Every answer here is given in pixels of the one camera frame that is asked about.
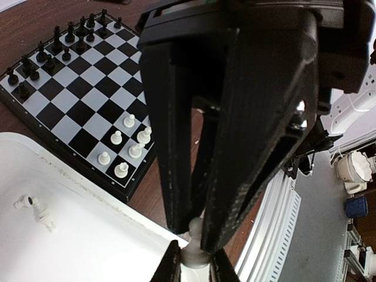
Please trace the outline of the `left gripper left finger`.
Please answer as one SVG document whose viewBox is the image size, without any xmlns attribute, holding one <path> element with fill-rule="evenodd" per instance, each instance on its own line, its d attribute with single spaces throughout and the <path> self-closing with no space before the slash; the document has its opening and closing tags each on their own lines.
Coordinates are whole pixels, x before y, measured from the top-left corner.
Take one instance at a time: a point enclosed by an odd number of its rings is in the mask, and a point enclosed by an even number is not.
<svg viewBox="0 0 376 282">
<path fill-rule="evenodd" d="M 172 240 L 150 282 L 181 282 L 180 247 Z"/>
</svg>

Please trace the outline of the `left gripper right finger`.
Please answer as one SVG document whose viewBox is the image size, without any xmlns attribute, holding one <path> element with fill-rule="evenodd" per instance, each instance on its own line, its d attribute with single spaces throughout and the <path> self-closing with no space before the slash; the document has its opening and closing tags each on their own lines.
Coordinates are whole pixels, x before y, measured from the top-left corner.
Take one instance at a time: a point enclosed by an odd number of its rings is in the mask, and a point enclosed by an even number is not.
<svg viewBox="0 0 376 282">
<path fill-rule="evenodd" d="M 211 258 L 209 282 L 240 282 L 224 249 L 218 250 Z"/>
</svg>

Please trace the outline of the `white chess pawn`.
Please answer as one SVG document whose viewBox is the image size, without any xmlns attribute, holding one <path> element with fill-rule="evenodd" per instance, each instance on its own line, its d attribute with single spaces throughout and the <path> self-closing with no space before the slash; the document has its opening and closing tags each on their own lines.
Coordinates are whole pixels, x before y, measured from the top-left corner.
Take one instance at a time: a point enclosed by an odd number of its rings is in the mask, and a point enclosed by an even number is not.
<svg viewBox="0 0 376 282">
<path fill-rule="evenodd" d="M 197 217 L 189 223 L 190 242 L 180 252 L 182 264 L 188 268 L 200 269 L 206 267 L 211 255 L 201 249 L 203 219 Z"/>
<path fill-rule="evenodd" d="M 119 130 L 116 130 L 115 133 L 113 133 L 110 137 L 110 141 L 114 145 L 119 145 L 122 142 L 122 132 Z"/>
<path fill-rule="evenodd" d="M 110 163 L 111 161 L 111 158 L 110 158 L 110 155 L 108 154 L 108 152 L 102 152 L 99 156 L 98 156 L 98 163 L 102 166 L 106 166 Z"/>
<path fill-rule="evenodd" d="M 123 125 L 126 128 L 132 128 L 135 125 L 135 115 L 130 114 L 128 117 L 124 118 Z"/>
</svg>

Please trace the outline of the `white chess piece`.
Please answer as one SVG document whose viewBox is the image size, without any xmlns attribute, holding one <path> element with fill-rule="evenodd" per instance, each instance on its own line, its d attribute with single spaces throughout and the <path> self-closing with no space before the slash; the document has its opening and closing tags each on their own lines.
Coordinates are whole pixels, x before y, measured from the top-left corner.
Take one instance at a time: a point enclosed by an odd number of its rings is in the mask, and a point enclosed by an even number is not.
<svg viewBox="0 0 376 282">
<path fill-rule="evenodd" d="M 128 154 L 132 159 L 138 159 L 142 155 L 142 150 L 145 147 L 144 143 L 137 143 L 135 145 L 132 145 L 128 149 Z"/>
<path fill-rule="evenodd" d="M 114 168 L 114 174 L 117 178 L 123 179 L 127 176 L 129 170 L 129 165 L 126 162 L 119 163 Z"/>
</svg>

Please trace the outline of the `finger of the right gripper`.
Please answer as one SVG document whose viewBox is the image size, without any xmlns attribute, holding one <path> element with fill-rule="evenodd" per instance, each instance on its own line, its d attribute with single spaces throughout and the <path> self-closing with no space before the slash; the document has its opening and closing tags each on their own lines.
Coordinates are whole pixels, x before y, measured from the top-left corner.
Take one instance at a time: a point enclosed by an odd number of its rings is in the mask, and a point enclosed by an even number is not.
<svg viewBox="0 0 376 282">
<path fill-rule="evenodd" d="M 312 129 L 317 108 L 318 86 L 313 82 L 312 66 L 289 88 L 258 89 L 248 79 L 241 79 L 229 83 L 229 91 L 230 162 L 224 181 L 232 188 L 232 228 L 223 234 L 203 230 L 201 247 L 208 253 L 228 243 L 268 181 Z"/>
<path fill-rule="evenodd" d="M 168 228 L 181 234 L 204 216 L 206 234 L 232 228 L 229 136 L 232 46 L 161 42 L 144 46 L 140 70 Z"/>
</svg>

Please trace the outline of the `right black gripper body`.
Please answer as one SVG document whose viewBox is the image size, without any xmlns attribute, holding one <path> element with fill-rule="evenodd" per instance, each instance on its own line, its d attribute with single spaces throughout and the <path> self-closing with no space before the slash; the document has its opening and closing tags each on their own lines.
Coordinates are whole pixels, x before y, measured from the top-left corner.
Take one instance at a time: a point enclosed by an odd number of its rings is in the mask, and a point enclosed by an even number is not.
<svg viewBox="0 0 376 282">
<path fill-rule="evenodd" d="M 374 22 L 373 1 L 160 1 L 136 30 L 143 51 L 180 45 L 231 84 L 289 88 L 312 66 L 317 86 L 350 93 L 365 76 Z"/>
</svg>

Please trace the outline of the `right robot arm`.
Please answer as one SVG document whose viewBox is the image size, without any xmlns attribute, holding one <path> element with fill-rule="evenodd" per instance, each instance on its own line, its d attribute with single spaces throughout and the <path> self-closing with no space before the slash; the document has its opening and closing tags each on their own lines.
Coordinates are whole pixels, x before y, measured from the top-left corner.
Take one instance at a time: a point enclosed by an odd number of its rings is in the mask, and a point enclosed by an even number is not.
<svg viewBox="0 0 376 282">
<path fill-rule="evenodd" d="M 160 1 L 140 73 L 167 227 L 204 216 L 222 249 L 281 169 L 290 176 L 375 106 L 374 1 Z"/>
</svg>

